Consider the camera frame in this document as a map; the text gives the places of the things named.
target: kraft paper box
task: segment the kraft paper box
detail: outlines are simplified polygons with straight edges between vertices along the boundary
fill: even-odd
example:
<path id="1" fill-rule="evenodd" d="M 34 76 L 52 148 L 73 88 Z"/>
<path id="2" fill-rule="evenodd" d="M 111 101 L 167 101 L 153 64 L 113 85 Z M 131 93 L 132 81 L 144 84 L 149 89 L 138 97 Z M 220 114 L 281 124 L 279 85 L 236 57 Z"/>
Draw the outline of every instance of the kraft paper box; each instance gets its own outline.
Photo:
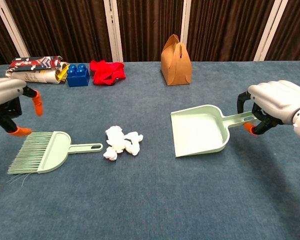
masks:
<path id="1" fill-rule="evenodd" d="M 190 84 L 192 65 L 185 44 L 169 37 L 161 53 L 161 71 L 168 86 Z"/>

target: blue tablecloth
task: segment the blue tablecloth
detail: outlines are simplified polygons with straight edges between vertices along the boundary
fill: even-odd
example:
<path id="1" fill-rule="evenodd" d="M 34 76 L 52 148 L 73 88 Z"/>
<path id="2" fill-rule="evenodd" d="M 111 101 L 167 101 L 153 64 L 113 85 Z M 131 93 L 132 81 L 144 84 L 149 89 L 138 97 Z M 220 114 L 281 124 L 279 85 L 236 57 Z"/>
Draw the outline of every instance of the blue tablecloth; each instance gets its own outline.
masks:
<path id="1" fill-rule="evenodd" d="M 21 96 L 19 126 L 64 131 L 73 144 L 104 150 L 71 154 L 55 171 L 10 184 L 24 138 L 0 127 L 0 240 L 300 239 L 300 137 L 292 126 L 257 137 L 231 128 L 223 151 L 175 158 L 170 117 L 204 104 L 235 114 L 249 85 L 300 85 L 300 61 L 192 65 L 190 85 L 167 86 L 160 62 L 125 63 L 126 79 L 113 86 L 29 83 L 41 92 L 44 115 Z M 103 157 L 105 130 L 115 125 L 144 135 L 137 156 Z"/>

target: light green dustpan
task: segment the light green dustpan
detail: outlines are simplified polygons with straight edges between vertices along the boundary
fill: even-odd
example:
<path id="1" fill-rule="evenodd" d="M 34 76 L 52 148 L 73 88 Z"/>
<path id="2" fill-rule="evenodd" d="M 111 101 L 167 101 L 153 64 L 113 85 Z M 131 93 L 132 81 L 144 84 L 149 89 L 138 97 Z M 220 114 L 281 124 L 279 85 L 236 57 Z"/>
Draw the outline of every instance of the light green dustpan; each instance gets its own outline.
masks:
<path id="1" fill-rule="evenodd" d="M 7 173 L 48 173 L 59 168 L 68 154 L 95 153 L 102 149 L 101 143 L 71 144 L 71 137 L 63 131 L 33 132 L 25 139 Z"/>
<path id="2" fill-rule="evenodd" d="M 224 116 L 214 105 L 202 105 L 171 113 L 175 156 L 215 153 L 229 141 L 228 128 L 252 123 L 252 112 Z"/>

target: red fabric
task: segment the red fabric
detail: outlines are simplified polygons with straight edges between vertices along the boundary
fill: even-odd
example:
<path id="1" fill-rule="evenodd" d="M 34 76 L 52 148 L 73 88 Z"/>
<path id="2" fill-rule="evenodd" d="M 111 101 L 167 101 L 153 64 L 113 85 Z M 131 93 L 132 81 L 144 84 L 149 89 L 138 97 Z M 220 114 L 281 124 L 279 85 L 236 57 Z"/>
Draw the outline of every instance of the red fabric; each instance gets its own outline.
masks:
<path id="1" fill-rule="evenodd" d="M 90 62 L 90 70 L 94 72 L 95 85 L 113 85 L 116 79 L 126 79 L 125 65 L 121 62 L 106 63 L 104 60 Z"/>

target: blue lego brick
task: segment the blue lego brick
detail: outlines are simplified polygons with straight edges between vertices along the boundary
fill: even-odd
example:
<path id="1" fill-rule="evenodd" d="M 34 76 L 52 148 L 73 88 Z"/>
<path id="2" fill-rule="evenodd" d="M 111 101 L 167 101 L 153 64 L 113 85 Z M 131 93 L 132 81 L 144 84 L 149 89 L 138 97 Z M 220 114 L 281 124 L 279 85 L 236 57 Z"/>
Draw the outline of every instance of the blue lego brick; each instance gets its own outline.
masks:
<path id="1" fill-rule="evenodd" d="M 78 67 L 76 67 L 76 65 L 71 64 L 66 73 L 66 80 L 69 87 L 88 86 L 90 76 L 86 65 L 79 64 Z"/>

